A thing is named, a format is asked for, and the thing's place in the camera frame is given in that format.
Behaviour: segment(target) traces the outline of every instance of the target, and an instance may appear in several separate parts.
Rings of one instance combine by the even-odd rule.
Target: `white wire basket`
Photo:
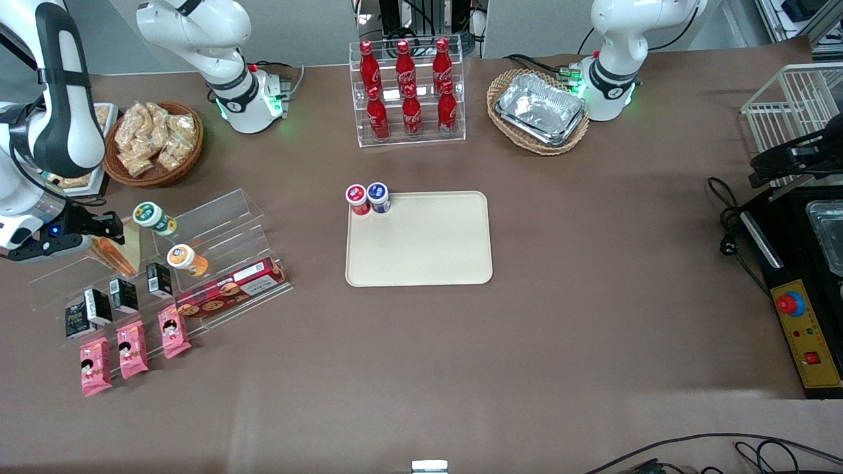
[[[791,64],[783,67],[741,107],[749,121],[756,152],[789,142],[825,128],[843,104],[843,62]],[[805,178],[798,184],[830,185],[843,182],[841,176],[816,181]],[[790,185],[799,179],[791,175],[771,182],[773,187]]]

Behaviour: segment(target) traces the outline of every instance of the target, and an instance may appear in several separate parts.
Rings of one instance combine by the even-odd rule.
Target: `foil container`
[[[585,103],[537,74],[516,76],[495,104],[495,112],[551,147],[562,146],[585,116]]]

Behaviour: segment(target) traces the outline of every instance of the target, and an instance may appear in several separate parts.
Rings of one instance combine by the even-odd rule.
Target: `cartoon girl illustration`
[[[94,361],[86,358],[82,361],[82,373],[85,374],[85,379],[93,379],[94,377]]]
[[[164,335],[169,336],[170,341],[175,339],[179,333],[179,325],[175,323],[175,320],[167,320],[162,327],[164,329]]]
[[[132,359],[132,345],[128,341],[121,342],[117,349],[120,351],[120,358],[123,362],[128,362]]]

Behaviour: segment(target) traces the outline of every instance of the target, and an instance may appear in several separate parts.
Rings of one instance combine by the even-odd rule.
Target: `bottle cap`
[[[389,188],[384,183],[372,183],[368,188],[368,199],[372,204],[382,204],[389,200]]]
[[[132,219],[141,227],[153,227],[164,216],[164,210],[154,202],[141,202],[135,207]]]
[[[359,206],[366,202],[366,188],[363,185],[351,185],[346,189],[346,200],[352,206]]]
[[[167,252],[167,263],[173,268],[187,268],[196,258],[196,252],[184,244],[175,245]]]

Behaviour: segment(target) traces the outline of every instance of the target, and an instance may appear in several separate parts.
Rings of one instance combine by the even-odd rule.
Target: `red switch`
[[[776,299],[776,308],[795,318],[805,314],[805,300],[795,291],[788,291]]]
[[[808,365],[819,364],[819,354],[805,353],[805,363]]]

